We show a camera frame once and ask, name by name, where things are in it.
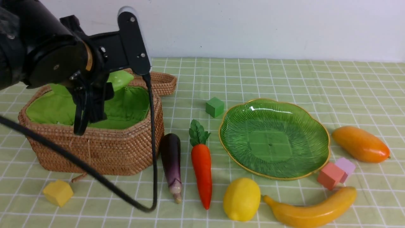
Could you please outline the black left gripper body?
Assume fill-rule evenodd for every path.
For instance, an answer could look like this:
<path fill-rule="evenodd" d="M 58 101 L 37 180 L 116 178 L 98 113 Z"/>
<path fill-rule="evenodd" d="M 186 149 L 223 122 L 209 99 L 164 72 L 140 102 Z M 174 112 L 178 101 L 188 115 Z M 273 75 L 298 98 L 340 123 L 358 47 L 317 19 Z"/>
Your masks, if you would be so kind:
<path fill-rule="evenodd" d="M 104 53 L 100 50 L 90 36 L 85 34 L 80 26 L 79 19 L 70 15 L 67 17 L 62 17 L 59 21 L 77 38 L 79 38 L 84 44 L 86 57 L 84 66 L 84 78 L 90 88 L 87 89 L 93 91 L 94 98 L 96 100 L 111 100 L 113 99 L 115 93 L 113 91 L 112 84 L 107 82 L 109 73 L 104 72 L 103 68 L 105 66 Z"/>

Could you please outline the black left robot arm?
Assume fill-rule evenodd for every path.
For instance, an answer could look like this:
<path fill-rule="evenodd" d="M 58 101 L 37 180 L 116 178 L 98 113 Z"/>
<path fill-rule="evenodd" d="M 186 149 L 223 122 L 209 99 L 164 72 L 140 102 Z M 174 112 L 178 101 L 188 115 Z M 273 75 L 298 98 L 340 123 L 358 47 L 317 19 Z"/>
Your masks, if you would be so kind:
<path fill-rule="evenodd" d="M 57 19 L 39 0 L 1 1 L 1 89 L 19 82 L 28 89 L 67 88 L 76 105 L 74 133 L 107 119 L 112 99 L 104 47 L 98 47 L 75 16 Z"/>

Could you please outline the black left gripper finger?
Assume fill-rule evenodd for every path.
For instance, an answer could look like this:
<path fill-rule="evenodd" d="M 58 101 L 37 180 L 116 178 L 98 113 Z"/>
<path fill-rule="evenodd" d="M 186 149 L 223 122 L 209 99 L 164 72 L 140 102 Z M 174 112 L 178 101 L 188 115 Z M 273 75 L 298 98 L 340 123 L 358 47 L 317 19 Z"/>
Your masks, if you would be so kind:
<path fill-rule="evenodd" d="M 89 122 L 98 123 L 107 119 L 104 112 L 105 89 L 93 89 L 90 94 Z"/>
<path fill-rule="evenodd" d="M 78 90 L 74 92 L 73 101 L 76 105 L 73 132 L 82 136 L 89 122 L 90 96 L 86 90 Z"/>

